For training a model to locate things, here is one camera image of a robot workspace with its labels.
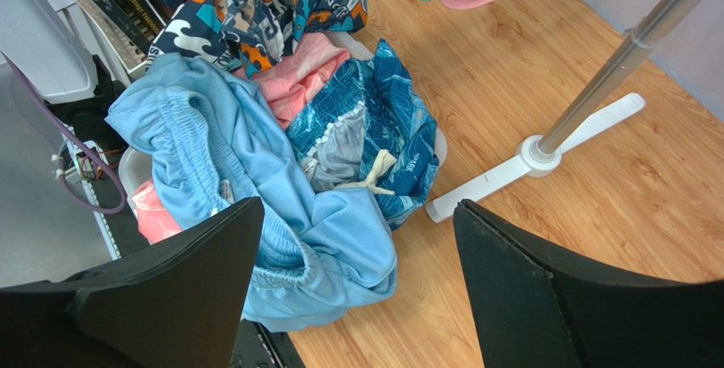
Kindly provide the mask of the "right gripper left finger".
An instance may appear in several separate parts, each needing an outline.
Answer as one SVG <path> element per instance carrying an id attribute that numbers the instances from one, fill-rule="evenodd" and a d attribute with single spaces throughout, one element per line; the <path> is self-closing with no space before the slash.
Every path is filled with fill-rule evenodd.
<path id="1" fill-rule="evenodd" d="M 263 215 L 247 198 L 66 280 L 4 287 L 2 366 L 228 366 Z"/>

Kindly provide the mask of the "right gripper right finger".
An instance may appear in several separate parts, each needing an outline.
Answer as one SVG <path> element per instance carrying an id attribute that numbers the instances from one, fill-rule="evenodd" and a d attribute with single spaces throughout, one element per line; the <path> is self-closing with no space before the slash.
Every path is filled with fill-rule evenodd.
<path id="1" fill-rule="evenodd" d="M 721 280 L 617 268 L 469 200 L 453 225 L 486 366 L 722 366 Z"/>

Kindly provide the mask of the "light blue shorts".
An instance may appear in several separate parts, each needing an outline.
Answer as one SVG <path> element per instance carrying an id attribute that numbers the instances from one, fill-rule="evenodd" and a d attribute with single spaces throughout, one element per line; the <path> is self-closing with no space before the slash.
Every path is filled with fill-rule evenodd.
<path id="1" fill-rule="evenodd" d="M 398 256 L 376 199 L 365 188 L 315 192 L 255 82 L 163 54 L 106 120 L 151 156 L 156 193 L 180 227 L 262 200 L 247 320 L 299 331 L 394 294 Z"/>

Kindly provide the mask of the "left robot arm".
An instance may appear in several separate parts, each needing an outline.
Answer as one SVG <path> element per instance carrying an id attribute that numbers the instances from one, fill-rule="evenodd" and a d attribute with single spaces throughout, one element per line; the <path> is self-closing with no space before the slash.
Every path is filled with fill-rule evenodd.
<path id="1" fill-rule="evenodd" d="M 102 149 L 126 147 L 106 122 L 120 95 L 102 59 L 52 9 L 47 0 L 1 0 L 1 55 L 39 110 L 60 131 Z"/>

